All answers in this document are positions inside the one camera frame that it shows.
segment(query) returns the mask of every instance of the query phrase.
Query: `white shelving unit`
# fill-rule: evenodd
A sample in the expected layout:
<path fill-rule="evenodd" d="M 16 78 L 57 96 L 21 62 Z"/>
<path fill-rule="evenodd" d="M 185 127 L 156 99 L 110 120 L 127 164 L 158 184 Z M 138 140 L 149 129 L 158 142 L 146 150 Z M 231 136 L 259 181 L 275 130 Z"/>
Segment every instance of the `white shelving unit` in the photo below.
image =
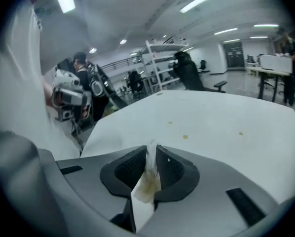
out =
<path fill-rule="evenodd" d="M 158 86 L 159 86 L 160 90 L 163 89 L 164 85 L 179 80 L 179 78 L 176 78 L 176 79 L 173 79 L 173 80 L 170 80 L 170 81 L 161 82 L 159 74 L 164 73 L 164 72 L 168 72 L 168 71 L 172 71 L 173 69 L 165 69 L 165 70 L 162 70 L 162 71 L 157 71 L 156 64 L 159 63 L 159 62 L 174 60 L 174 56 L 173 55 L 167 55 L 167 56 L 156 56 L 156 57 L 154 57 L 154 55 L 155 55 L 155 53 L 160 53 L 160 52 L 179 51 L 182 48 L 186 48 L 188 45 L 185 45 L 185 44 L 151 44 L 151 43 L 149 43 L 148 40 L 146 40 L 146 45 L 147 45 L 147 47 L 144 48 L 141 53 L 142 54 L 148 54 L 148 53 L 150 54 L 151 61 L 148 62 L 147 65 L 151 65 L 151 64 L 153 65 L 154 71 L 155 71 L 155 74 L 156 74 L 156 78 L 157 78 L 157 83 L 158 83 Z"/>

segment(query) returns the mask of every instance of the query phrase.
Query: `tabletop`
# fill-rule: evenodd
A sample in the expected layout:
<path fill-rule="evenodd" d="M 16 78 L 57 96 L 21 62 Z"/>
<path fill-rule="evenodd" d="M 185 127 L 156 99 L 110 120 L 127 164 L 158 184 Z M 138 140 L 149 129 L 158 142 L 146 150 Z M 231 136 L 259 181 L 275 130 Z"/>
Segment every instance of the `tabletop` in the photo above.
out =
<path fill-rule="evenodd" d="M 295 112 L 216 92 L 163 90 L 101 119 L 81 157 L 158 144 L 220 160 L 278 203 L 295 195 Z"/>
<path fill-rule="evenodd" d="M 254 71 L 258 71 L 258 72 L 269 73 L 269 74 L 274 74 L 274 75 L 279 75 L 279 76 L 289 76 L 290 75 L 290 73 L 287 73 L 287 72 L 263 69 L 262 67 L 246 67 L 246 69 L 254 70 Z"/>

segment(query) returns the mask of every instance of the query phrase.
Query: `ceiling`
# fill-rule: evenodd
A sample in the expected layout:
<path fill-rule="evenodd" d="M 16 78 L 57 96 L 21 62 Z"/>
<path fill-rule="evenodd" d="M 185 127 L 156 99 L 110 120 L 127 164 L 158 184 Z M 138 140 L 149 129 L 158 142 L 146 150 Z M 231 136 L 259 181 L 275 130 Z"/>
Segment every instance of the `ceiling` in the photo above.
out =
<path fill-rule="evenodd" d="M 276 37 L 276 29 L 257 29 L 254 24 L 274 23 L 294 29 L 279 0 L 207 0 L 186 13 L 180 9 L 193 0 L 74 0 L 76 8 L 61 12 L 57 0 L 35 5 L 42 20 L 41 67 L 43 72 L 77 51 L 97 48 L 97 55 L 136 48 L 145 40 L 187 38 L 190 45 L 218 41 Z M 214 36 L 215 32 L 239 30 Z"/>

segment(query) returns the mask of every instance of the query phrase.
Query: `white table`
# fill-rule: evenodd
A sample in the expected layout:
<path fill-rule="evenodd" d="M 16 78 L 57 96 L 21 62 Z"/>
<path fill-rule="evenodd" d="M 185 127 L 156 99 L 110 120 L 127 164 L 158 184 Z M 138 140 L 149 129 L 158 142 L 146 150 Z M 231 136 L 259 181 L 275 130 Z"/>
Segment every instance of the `white table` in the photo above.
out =
<path fill-rule="evenodd" d="M 278 87 L 278 76 L 284 76 L 284 77 L 288 77 L 290 76 L 290 73 L 287 72 L 281 72 L 281 71 L 275 71 L 275 70 L 269 70 L 269 69 L 263 69 L 261 67 L 247 67 L 247 70 L 253 70 L 256 72 L 260 72 L 260 87 L 259 87 L 259 95 L 258 98 L 262 99 L 263 96 L 263 92 L 264 92 L 264 83 L 265 83 L 265 78 L 266 78 L 266 74 L 273 74 L 275 75 L 276 79 L 275 79 L 275 86 L 274 86 L 274 94 L 272 96 L 272 102 L 275 102 L 276 99 L 276 94 L 277 94 L 277 87 Z"/>
<path fill-rule="evenodd" d="M 250 62 L 245 62 L 245 68 L 252 68 L 253 66 L 259 66 L 258 63 L 250 63 Z"/>
<path fill-rule="evenodd" d="M 292 108 L 231 94 L 164 90 L 101 119 L 82 157 L 151 139 L 229 164 L 278 203 L 295 195 Z"/>

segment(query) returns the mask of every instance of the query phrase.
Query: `office chair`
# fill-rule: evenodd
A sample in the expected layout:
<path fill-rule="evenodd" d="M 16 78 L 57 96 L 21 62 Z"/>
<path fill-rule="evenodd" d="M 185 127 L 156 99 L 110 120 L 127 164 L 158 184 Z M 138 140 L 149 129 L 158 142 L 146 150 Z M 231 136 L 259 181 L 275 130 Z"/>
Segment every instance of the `office chair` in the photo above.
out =
<path fill-rule="evenodd" d="M 227 84 L 226 81 L 215 84 L 214 87 L 218 88 L 217 90 L 204 87 L 198 75 L 197 67 L 188 53 L 180 51 L 174 56 L 178 60 L 178 63 L 174 64 L 174 71 L 181 79 L 186 89 L 225 93 L 221 88 L 223 85 Z"/>

